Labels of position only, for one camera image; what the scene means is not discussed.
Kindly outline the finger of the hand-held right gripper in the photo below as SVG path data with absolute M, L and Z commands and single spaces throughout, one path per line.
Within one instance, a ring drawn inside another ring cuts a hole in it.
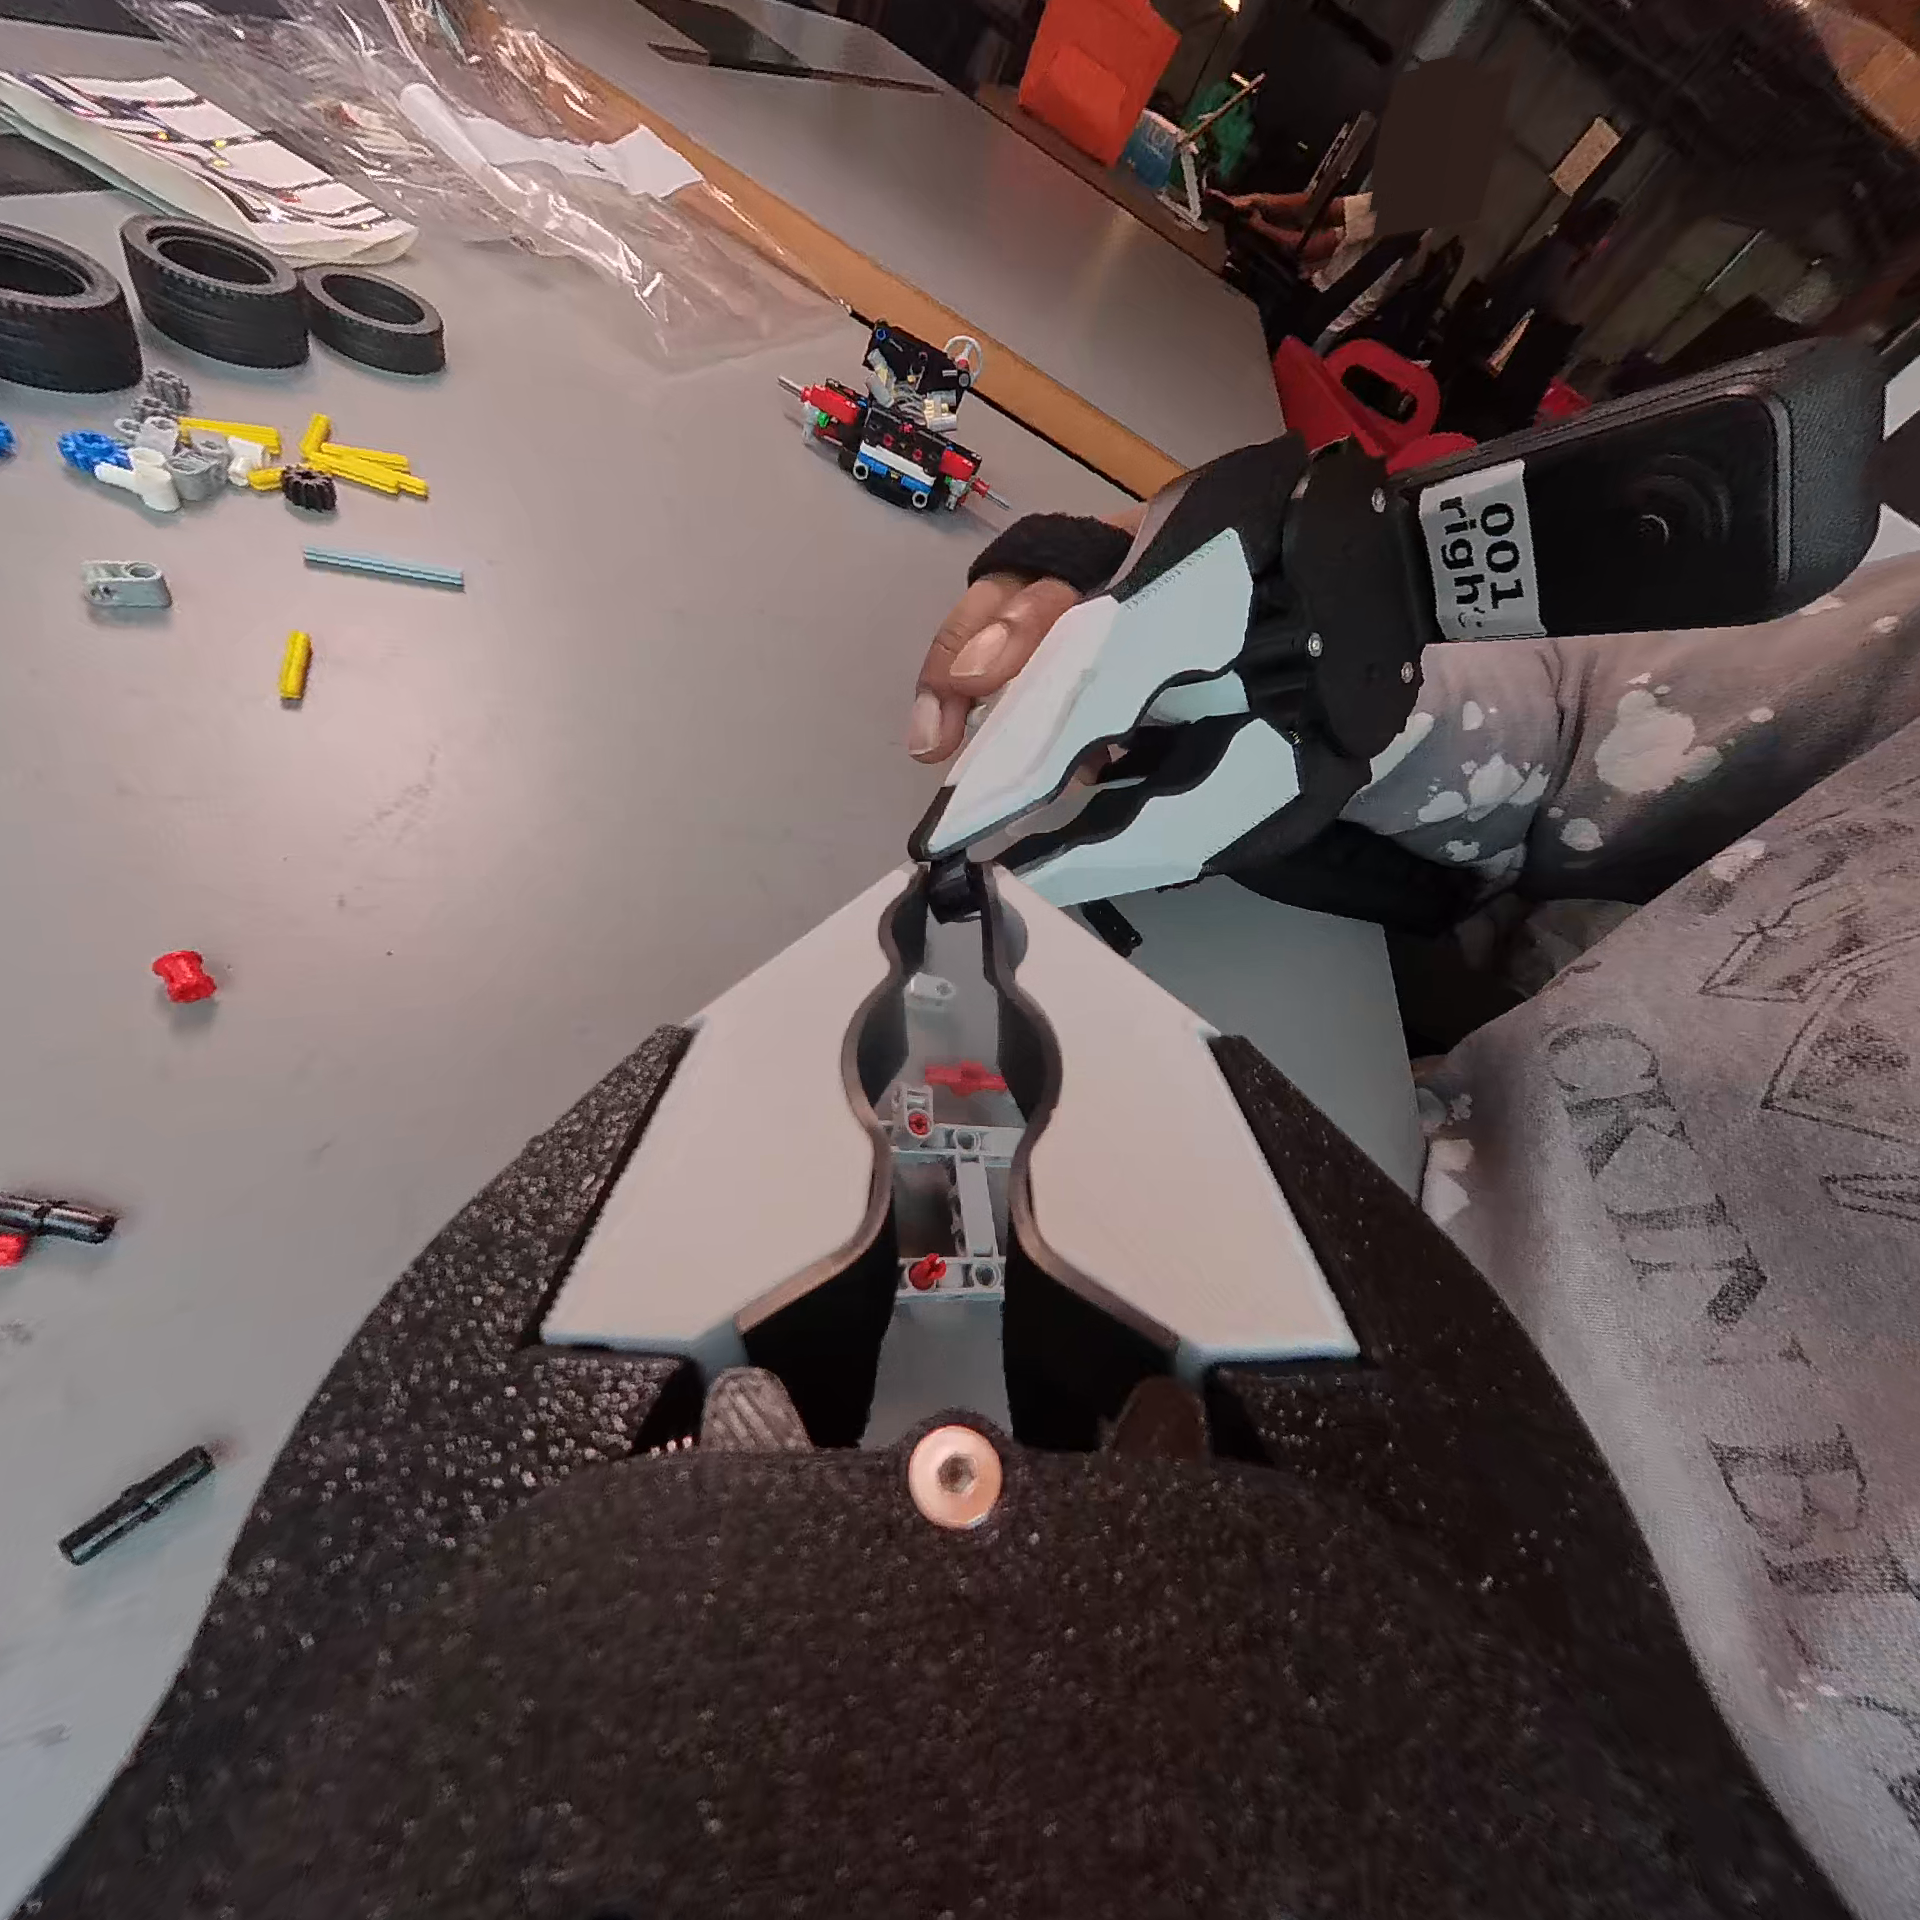
M 1068 611 L 1017 678 L 1013 700 L 1072 703 L 1105 697 L 1156 703 L 1159 716 L 1251 709 L 1233 660 L 1251 627 L 1255 573 L 1233 528 L 1212 535 L 1148 580 L 1134 567 L 1116 587 Z M 992 712 L 974 732 L 907 849 L 919 862 L 992 841 Z
M 1245 703 L 1000 697 L 992 709 L 992 862 L 1049 904 L 1200 880 L 1297 800 L 1297 742 Z

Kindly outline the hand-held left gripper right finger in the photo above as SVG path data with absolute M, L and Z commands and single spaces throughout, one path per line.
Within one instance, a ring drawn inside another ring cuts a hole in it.
M 1356 1360 L 1212 1022 L 1014 877 L 977 871 L 975 904 L 1028 1262 L 1188 1381 Z

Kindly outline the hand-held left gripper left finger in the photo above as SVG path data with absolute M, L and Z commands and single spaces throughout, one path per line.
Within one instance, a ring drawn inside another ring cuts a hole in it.
M 894 1197 L 879 1103 L 924 945 L 924 877 L 900 867 L 692 1016 L 545 1347 L 741 1360 L 875 1246 Z

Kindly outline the grey beam frame assembly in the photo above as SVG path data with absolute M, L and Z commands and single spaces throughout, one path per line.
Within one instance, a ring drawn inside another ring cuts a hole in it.
M 1000 1305 L 1020 1121 L 948 1118 L 945 1080 L 899 1083 L 884 1124 L 896 1155 L 896 1302 Z

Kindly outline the person's right forearm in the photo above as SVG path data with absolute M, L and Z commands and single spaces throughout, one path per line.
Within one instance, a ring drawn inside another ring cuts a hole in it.
M 1757 627 L 1446 643 L 1340 821 L 1479 892 L 1724 892 L 1816 839 L 1916 836 L 1918 558 Z

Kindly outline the person's right hand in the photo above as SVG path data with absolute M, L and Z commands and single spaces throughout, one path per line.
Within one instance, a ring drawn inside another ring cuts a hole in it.
M 944 763 L 960 752 L 974 709 L 1004 691 L 1080 595 L 1062 580 L 985 573 L 934 632 L 905 725 L 905 752 Z

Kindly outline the red plastic container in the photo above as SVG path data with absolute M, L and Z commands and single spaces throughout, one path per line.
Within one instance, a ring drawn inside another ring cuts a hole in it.
M 1375 340 L 1313 351 L 1285 337 L 1270 359 L 1287 431 L 1308 451 L 1353 440 L 1382 460 L 1388 472 L 1409 472 L 1476 448 L 1468 433 L 1441 430 L 1441 392 L 1432 373 Z

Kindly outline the small brick car assembly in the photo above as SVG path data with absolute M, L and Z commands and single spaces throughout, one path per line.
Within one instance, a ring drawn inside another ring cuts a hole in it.
M 968 333 L 934 344 L 878 319 L 859 384 L 782 376 L 780 388 L 799 406 L 805 440 L 829 448 L 838 470 L 870 495 L 912 512 L 960 512 L 974 501 L 1008 512 L 1011 501 L 980 478 L 980 456 L 953 436 L 982 357 Z

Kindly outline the person's grey printed sweatshirt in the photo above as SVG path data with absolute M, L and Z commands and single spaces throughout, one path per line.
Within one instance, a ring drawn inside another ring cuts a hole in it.
M 1743 1753 L 1918 1913 L 1916 726 L 1435 1063 L 1423 1206 L 1548 1355 Z

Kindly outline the orange bin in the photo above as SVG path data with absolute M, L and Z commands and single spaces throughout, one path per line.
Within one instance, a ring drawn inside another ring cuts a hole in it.
M 1017 105 L 1111 169 L 1179 41 L 1152 3 L 1046 3 Z

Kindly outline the clear plastic bag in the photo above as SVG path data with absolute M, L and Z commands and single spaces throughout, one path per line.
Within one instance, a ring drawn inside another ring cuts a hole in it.
M 615 142 L 637 105 L 539 31 L 529 4 L 132 3 L 158 39 L 216 79 L 230 105 L 421 232 L 512 247 L 623 303 L 662 367 L 703 367 L 820 337 L 848 315 L 799 256 L 661 134 L 707 182 L 669 199 L 569 179 L 544 164 L 469 173 L 398 107 L 431 86 L 451 107 L 526 134 Z

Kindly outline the long grey axle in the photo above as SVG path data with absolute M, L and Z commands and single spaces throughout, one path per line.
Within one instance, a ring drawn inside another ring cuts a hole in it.
M 309 568 L 325 573 L 340 573 L 348 579 L 417 585 L 431 592 L 463 592 L 465 580 L 456 567 L 439 567 L 417 560 L 393 560 L 371 552 L 343 551 L 333 547 L 309 543 L 302 551 L 302 563 Z

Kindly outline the black flat mat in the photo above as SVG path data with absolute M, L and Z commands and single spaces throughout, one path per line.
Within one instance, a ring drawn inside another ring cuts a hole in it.
M 651 49 L 672 64 L 697 64 L 716 73 L 854 88 L 942 92 L 936 79 L 912 79 L 867 67 L 811 61 L 731 6 L 708 3 L 637 3 L 635 6 L 676 33 L 672 41 L 648 41 Z

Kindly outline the sticker sheets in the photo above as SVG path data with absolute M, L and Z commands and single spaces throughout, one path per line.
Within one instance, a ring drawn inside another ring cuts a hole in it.
M 5 121 L 153 208 L 294 268 L 387 268 L 416 228 L 175 77 L 1 75 Z

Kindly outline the black tape strip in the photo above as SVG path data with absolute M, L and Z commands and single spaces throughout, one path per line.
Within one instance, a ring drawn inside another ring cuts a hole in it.
M 67 193 L 110 191 L 112 184 L 79 159 L 47 149 L 37 140 L 1 128 L 0 193 L 1 201 L 47 199 Z

